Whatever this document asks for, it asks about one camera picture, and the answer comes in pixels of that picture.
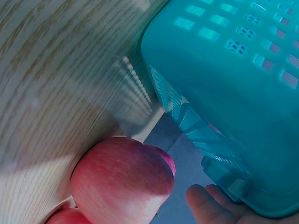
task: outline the red apple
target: red apple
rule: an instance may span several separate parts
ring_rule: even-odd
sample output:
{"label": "red apple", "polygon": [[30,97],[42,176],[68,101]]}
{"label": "red apple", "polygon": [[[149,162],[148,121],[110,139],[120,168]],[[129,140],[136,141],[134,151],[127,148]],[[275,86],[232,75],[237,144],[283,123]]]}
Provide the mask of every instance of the red apple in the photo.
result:
{"label": "red apple", "polygon": [[173,186],[174,176],[164,159],[128,138],[97,144],[71,178],[73,198],[93,224],[148,224]]}
{"label": "red apple", "polygon": [[69,208],[54,214],[47,224],[91,224],[79,211],[79,209]]}
{"label": "red apple", "polygon": [[170,155],[168,155],[167,152],[165,152],[164,150],[162,150],[156,146],[151,146],[151,145],[146,145],[146,146],[154,149],[157,153],[160,154],[160,156],[165,160],[165,162],[168,164],[168,166],[172,170],[173,175],[175,176],[176,175],[176,166],[174,165],[174,161],[170,157]]}

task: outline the wood grain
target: wood grain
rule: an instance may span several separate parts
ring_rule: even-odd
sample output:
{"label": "wood grain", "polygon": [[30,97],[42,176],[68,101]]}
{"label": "wood grain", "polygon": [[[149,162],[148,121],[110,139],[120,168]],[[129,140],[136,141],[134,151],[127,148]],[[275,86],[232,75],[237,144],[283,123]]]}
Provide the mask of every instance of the wood grain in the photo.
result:
{"label": "wood grain", "polygon": [[101,139],[144,140],[162,111],[140,41],[165,3],[0,1],[1,224],[43,224]]}

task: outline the floor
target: floor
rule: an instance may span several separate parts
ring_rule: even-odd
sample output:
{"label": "floor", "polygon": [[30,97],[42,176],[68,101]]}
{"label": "floor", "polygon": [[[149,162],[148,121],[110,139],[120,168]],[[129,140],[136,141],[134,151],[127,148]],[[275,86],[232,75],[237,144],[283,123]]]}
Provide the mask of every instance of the floor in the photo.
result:
{"label": "floor", "polygon": [[168,152],[177,169],[174,191],[151,224],[197,224],[185,202],[185,192],[193,184],[206,186],[213,183],[200,165],[202,153],[165,114],[145,143]]}

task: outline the finger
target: finger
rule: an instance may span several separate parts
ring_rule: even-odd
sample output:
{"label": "finger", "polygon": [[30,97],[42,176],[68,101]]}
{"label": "finger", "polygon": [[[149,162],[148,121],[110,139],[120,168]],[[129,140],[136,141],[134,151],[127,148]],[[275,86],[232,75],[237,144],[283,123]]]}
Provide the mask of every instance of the finger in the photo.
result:
{"label": "finger", "polygon": [[216,202],[233,212],[233,214],[238,218],[254,214],[254,212],[246,205],[235,204],[218,186],[208,185],[205,189],[216,200]]}
{"label": "finger", "polygon": [[186,201],[199,224],[236,224],[238,218],[218,204],[199,185],[191,186],[186,192]]}

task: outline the hand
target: hand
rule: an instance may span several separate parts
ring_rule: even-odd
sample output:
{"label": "hand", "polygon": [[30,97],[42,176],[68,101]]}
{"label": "hand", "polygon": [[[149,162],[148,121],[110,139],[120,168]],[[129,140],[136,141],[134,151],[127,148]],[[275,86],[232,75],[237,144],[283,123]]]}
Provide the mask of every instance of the hand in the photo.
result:
{"label": "hand", "polygon": [[187,203],[199,224],[297,224],[299,213],[277,220],[254,213],[244,204],[235,204],[217,186],[191,186]]}

